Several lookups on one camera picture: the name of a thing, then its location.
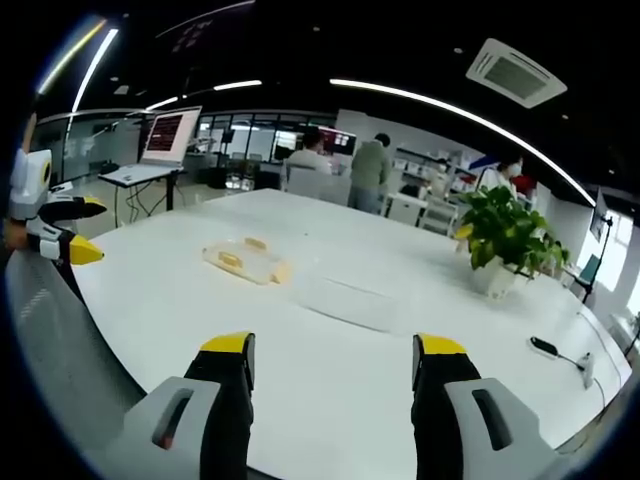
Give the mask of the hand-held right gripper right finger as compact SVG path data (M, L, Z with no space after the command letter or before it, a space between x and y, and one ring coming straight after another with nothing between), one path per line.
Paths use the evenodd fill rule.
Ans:
M539 419L495 378L483 378L449 338L413 336L418 479L559 479L562 460Z

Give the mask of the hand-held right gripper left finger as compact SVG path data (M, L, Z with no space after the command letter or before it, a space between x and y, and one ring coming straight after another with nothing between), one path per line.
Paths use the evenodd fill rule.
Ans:
M245 479L254 419L255 334L204 343L124 417L107 447L110 479Z

